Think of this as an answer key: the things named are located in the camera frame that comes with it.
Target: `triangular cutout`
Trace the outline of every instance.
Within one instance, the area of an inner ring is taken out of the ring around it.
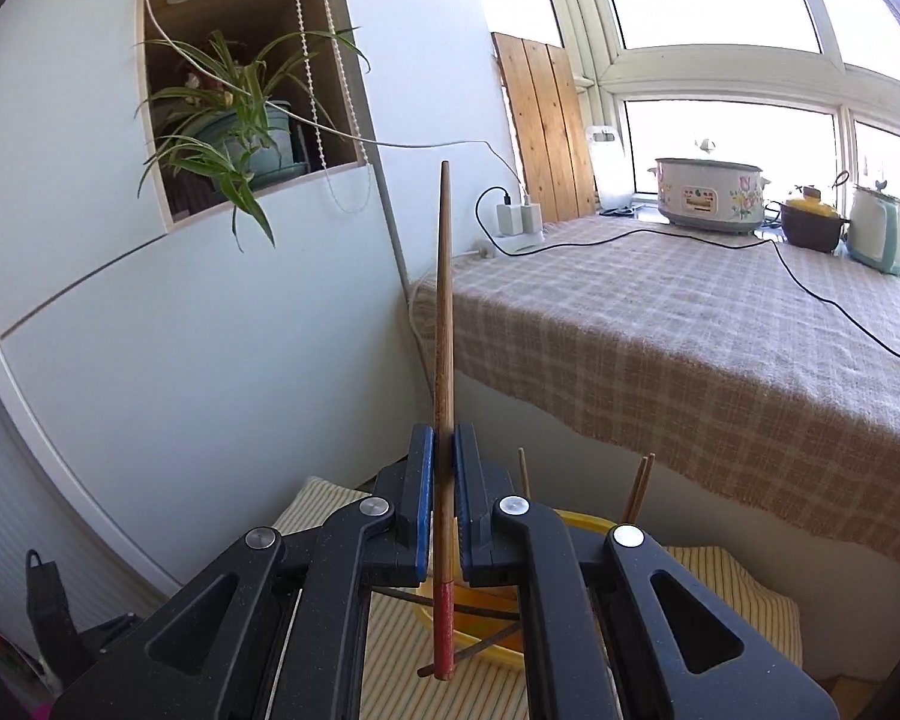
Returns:
[[[191,677],[202,672],[238,584],[236,574],[214,581],[149,644],[148,655]]]
[[[703,674],[743,654],[744,643],[670,574],[658,571],[650,584],[691,674]]]

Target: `green plant pot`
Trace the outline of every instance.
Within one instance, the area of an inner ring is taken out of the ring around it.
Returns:
[[[208,114],[205,119],[193,122],[184,134],[226,151],[236,161],[244,153],[240,143],[230,136],[236,122],[236,114]],[[299,125],[290,123],[286,111],[272,106],[266,110],[266,122],[277,148],[259,148],[250,156],[250,171],[253,173],[250,189],[255,191],[310,172],[310,161]]]

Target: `window frame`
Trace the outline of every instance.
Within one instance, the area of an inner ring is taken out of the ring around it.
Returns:
[[[552,1],[584,125],[616,127],[631,162],[624,111],[630,100],[722,100],[832,114],[839,166],[850,171],[851,184],[858,179],[855,121],[900,136],[900,81],[844,63],[823,0],[804,0],[820,53],[722,44],[625,49],[612,0]],[[848,194],[845,187],[838,192],[844,214]]]

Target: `yellow striped fabric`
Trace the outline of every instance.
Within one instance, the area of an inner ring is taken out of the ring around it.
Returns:
[[[274,522],[280,533],[314,528],[366,493],[311,477],[293,504]],[[698,579],[741,613],[763,635],[775,635],[783,654],[799,664],[797,605],[759,586],[719,547],[670,547]],[[416,669],[432,661],[432,638],[410,604],[374,595],[367,627],[362,720],[523,720],[527,690],[523,671],[480,658],[463,661],[450,683],[420,679]]]

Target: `green and white kettle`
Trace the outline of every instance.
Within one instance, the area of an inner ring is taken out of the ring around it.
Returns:
[[[850,256],[882,271],[900,275],[900,199],[859,184],[853,187],[847,251]]]

